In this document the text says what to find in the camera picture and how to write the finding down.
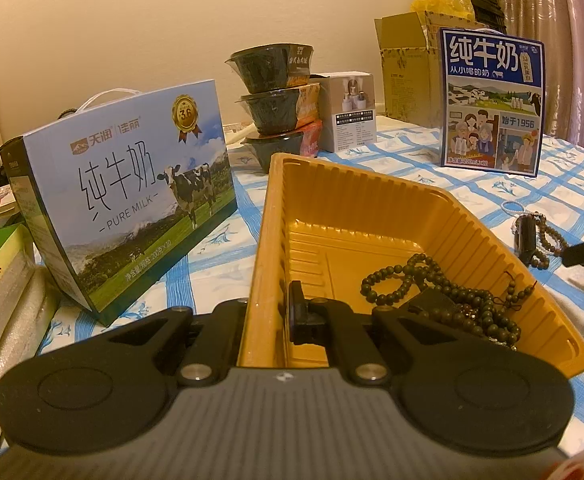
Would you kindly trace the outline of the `orange plastic tray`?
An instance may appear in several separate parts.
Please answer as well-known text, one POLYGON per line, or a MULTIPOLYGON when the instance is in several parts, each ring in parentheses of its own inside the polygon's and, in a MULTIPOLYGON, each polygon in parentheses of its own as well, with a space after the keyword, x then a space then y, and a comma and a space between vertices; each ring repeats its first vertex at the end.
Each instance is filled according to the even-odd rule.
POLYGON ((239 362, 246 367, 320 367, 326 352, 290 343, 288 290, 372 305, 362 280, 425 254, 446 278, 497 297, 531 286, 512 318, 516 348, 561 370, 584 372, 584 337, 523 263, 449 192, 375 172, 290 154, 272 156, 239 362))

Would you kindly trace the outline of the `blue white checkered tablecloth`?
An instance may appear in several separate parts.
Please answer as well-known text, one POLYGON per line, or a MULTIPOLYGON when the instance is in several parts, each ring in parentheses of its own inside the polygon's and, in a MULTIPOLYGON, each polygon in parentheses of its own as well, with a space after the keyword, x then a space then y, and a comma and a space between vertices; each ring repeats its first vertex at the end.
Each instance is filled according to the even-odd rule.
POLYGON ((501 208, 515 200, 548 214, 571 242, 584 240, 584 150, 549 139, 537 177, 492 177, 436 168, 437 144, 436 131, 399 128, 336 155, 278 155, 268 171, 246 148, 233 148, 237 212, 168 271, 162 301, 140 300, 122 321, 178 304, 206 313, 247 294, 241 365, 323 366, 324 350, 289 339, 289 284, 366 313, 370 304, 358 292, 364 275, 424 252, 459 284, 494 294, 508 278, 533 285, 513 313, 523 328, 518 349, 584 378, 584 271, 525 270, 501 208))

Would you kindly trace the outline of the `bottom black noodle bowl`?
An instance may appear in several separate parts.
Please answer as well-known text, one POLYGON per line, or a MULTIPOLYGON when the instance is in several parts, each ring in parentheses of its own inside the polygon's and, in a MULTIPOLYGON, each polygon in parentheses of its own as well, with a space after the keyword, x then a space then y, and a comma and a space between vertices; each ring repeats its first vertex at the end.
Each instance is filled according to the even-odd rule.
POLYGON ((271 136, 250 133, 243 143, 254 153, 264 173, 268 174, 271 157, 277 153, 316 157, 319 152, 321 131, 322 121, 317 119, 293 131, 271 136))

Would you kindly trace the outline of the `black noodle bowl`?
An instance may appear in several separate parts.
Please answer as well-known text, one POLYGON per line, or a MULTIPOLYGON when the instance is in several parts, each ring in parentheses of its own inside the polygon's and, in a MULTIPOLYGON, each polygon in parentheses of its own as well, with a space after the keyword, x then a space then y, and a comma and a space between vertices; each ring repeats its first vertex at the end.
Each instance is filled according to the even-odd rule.
POLYGON ((255 94, 307 84, 313 53, 309 44, 264 44, 234 52, 226 64, 255 94))
POLYGON ((268 174, 271 157, 277 153, 316 157, 319 152, 321 131, 322 121, 317 119, 293 131, 271 136, 250 133, 243 143, 254 153, 264 173, 268 174))
POLYGON ((239 103, 261 136, 274 136, 304 127, 319 118, 320 83, 242 96, 239 103))

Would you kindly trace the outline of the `light blue milk carton box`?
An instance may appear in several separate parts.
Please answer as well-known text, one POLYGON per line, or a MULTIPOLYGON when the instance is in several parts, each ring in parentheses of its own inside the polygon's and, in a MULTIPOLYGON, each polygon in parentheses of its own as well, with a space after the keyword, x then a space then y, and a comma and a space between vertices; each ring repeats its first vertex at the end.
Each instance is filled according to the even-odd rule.
POLYGON ((212 80, 86 105, 1 159, 58 287, 102 325, 237 208, 212 80))

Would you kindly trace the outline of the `dark blue milk carton box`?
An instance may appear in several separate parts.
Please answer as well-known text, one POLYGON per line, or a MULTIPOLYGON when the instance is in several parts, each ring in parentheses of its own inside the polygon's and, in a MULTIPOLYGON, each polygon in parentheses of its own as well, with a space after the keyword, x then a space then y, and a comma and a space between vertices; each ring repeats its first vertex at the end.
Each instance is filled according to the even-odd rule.
POLYGON ((545 122, 545 46, 488 28, 440 30, 445 167, 538 173, 545 122))

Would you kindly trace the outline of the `middle black noodle bowl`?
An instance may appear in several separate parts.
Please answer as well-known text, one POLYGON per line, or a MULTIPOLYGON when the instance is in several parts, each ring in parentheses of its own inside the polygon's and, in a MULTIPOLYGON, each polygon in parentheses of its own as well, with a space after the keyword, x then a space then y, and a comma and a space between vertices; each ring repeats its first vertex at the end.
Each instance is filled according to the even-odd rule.
POLYGON ((261 136, 274 136, 304 127, 319 118, 320 83, 242 96, 239 103, 261 136))

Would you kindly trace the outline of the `small white product box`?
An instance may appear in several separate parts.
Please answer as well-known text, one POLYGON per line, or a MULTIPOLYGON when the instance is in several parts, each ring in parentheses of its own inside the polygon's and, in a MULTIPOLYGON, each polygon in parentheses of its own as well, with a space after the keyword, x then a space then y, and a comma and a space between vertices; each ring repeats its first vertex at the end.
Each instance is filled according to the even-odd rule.
POLYGON ((365 72, 313 74, 318 82, 321 151, 339 152, 377 140, 373 76, 365 72))

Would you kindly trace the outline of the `top black noodle bowl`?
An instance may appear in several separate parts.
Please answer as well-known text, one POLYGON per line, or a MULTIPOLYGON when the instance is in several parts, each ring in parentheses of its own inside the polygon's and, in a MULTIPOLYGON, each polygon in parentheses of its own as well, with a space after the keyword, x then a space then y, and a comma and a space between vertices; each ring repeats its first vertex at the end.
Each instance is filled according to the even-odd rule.
POLYGON ((264 44, 234 52, 226 64, 255 94, 307 84, 313 53, 309 44, 264 44))

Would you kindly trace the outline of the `open cardboard box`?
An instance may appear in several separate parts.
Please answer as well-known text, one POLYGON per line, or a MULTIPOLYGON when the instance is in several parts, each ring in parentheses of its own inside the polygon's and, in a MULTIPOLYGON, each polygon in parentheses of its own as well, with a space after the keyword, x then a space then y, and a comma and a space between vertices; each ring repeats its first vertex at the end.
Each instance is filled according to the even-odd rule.
POLYGON ((422 127, 442 125, 440 30, 482 23, 429 11, 377 18, 385 115, 422 127))

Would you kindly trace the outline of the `yellow plastic bag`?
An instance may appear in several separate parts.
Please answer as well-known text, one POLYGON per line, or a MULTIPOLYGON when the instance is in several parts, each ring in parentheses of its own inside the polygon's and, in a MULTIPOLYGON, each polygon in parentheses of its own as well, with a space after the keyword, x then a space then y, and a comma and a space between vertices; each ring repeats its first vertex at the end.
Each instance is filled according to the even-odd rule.
POLYGON ((412 12, 432 12, 474 21, 475 13, 471 0, 412 0, 412 12))

